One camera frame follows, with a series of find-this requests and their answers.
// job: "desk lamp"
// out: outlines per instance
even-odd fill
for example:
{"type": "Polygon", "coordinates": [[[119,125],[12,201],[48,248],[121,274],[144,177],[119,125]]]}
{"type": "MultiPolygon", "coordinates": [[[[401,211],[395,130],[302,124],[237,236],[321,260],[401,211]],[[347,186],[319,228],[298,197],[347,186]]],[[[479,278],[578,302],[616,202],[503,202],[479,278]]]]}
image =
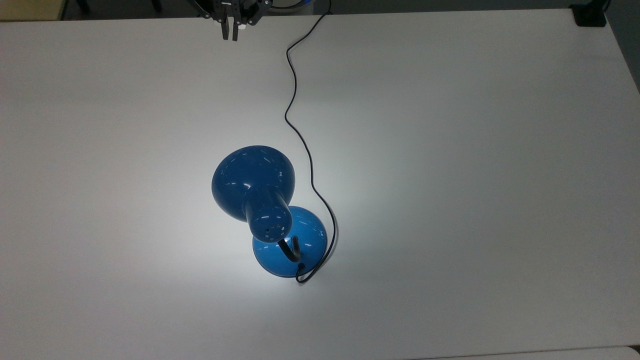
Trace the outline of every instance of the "desk lamp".
{"type": "Polygon", "coordinates": [[[295,182],[289,159],[261,145],[229,154],[211,182],[218,206],[249,224],[253,253],[260,265],[281,277],[313,270],[326,248],[320,219],[307,209],[289,206],[295,182]]]}

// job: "blue lamp base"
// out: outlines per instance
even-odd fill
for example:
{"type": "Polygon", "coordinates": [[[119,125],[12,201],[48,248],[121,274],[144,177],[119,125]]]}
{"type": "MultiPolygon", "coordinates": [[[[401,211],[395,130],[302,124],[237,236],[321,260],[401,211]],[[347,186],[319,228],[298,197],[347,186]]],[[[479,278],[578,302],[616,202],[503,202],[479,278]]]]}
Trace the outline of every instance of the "blue lamp base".
{"type": "Polygon", "coordinates": [[[297,206],[290,206],[289,210],[293,225],[285,241],[291,247],[291,238],[298,237],[299,262],[289,260],[277,243],[264,243],[253,238],[253,253],[258,263],[268,272],[280,277],[295,277],[300,263],[305,265],[300,275],[310,272],[320,262],[326,249],[326,231],[320,219],[311,211],[297,206]]]}

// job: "floor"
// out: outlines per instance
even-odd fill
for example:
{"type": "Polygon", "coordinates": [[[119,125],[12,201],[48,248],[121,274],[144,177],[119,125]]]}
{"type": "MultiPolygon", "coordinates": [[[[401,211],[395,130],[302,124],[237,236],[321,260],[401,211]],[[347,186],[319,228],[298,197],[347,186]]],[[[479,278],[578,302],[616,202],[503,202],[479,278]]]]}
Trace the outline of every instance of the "floor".
{"type": "MultiPolygon", "coordinates": [[[[67,0],[63,20],[149,19],[198,15],[186,0],[161,0],[163,6],[161,12],[154,10],[151,0],[87,1],[91,12],[83,14],[76,0],[67,0]]],[[[274,4],[277,4],[277,1],[291,2],[291,0],[274,0],[274,4]]],[[[329,0],[316,0],[312,5],[314,13],[326,11],[328,2],[329,0]]],[[[567,8],[570,4],[585,2],[585,0],[332,0],[332,11],[333,13],[387,13],[567,8]]],[[[631,75],[636,81],[636,86],[640,89],[640,1],[612,0],[607,17],[631,75]]]]}

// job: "table surface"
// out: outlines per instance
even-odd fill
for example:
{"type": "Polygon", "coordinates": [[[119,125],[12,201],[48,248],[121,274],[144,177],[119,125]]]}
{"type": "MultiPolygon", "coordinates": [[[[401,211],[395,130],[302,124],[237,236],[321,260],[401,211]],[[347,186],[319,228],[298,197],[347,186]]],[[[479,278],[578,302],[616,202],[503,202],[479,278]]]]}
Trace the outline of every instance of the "table surface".
{"type": "Polygon", "coordinates": [[[334,15],[290,113],[340,229],[298,286],[211,176],[315,17],[0,24],[0,357],[415,359],[640,342],[640,95],[569,10],[334,15]]]}
{"type": "Polygon", "coordinates": [[[0,21],[60,20],[65,0],[0,0],[0,21]]]}

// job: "power cord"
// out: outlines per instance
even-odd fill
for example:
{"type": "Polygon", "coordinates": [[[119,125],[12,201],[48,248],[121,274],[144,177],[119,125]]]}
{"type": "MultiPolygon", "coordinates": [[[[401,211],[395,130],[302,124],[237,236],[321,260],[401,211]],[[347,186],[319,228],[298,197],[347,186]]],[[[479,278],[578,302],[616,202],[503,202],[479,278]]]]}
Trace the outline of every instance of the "power cord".
{"type": "Polygon", "coordinates": [[[289,68],[291,69],[291,73],[293,74],[293,96],[291,97],[291,101],[289,102],[289,106],[287,106],[287,110],[284,112],[284,120],[287,122],[287,125],[289,125],[289,127],[291,127],[291,129],[293,129],[293,131],[295,131],[296,134],[298,134],[298,137],[302,141],[302,144],[305,146],[305,150],[307,151],[307,155],[309,156],[309,166],[310,166],[310,169],[311,169],[311,188],[314,190],[314,192],[320,198],[320,200],[322,200],[322,202],[324,203],[324,206],[329,211],[329,215],[331,215],[331,221],[333,222],[333,236],[331,238],[331,242],[329,243],[329,247],[327,248],[326,252],[323,254],[322,258],[320,259],[320,262],[318,262],[316,267],[314,267],[314,269],[311,270],[311,272],[304,279],[300,278],[300,276],[301,276],[300,273],[305,269],[304,264],[298,265],[298,271],[296,272],[296,281],[299,284],[304,284],[307,281],[311,280],[311,278],[322,267],[324,262],[327,260],[327,258],[331,254],[331,251],[333,249],[333,244],[335,244],[335,239],[336,239],[336,234],[337,234],[337,222],[335,220],[335,214],[333,213],[333,210],[331,209],[331,206],[329,206],[329,203],[324,199],[324,197],[322,195],[320,195],[320,193],[316,189],[316,184],[314,182],[314,160],[313,160],[313,157],[311,156],[311,151],[309,150],[309,146],[307,145],[307,141],[305,140],[304,136],[302,136],[300,131],[293,124],[291,124],[291,121],[289,121],[289,118],[288,118],[289,110],[291,109],[291,106],[293,105],[293,102],[296,99],[296,94],[298,93],[298,76],[296,75],[296,70],[293,68],[293,63],[291,62],[291,56],[289,55],[289,52],[294,47],[296,47],[296,45],[300,44],[300,42],[302,42],[302,40],[306,39],[309,35],[311,35],[313,30],[316,28],[316,26],[320,23],[320,21],[325,16],[327,16],[329,14],[332,14],[331,13],[331,5],[332,5],[331,4],[331,0],[329,0],[329,9],[327,9],[326,13],[324,13],[324,14],[322,14],[322,16],[320,16],[320,19],[318,19],[316,21],[316,23],[313,25],[311,30],[309,30],[309,32],[305,36],[303,36],[300,39],[298,39],[298,41],[293,43],[292,46],[289,46],[289,48],[287,49],[287,52],[286,52],[287,62],[289,63],[289,68]]]}

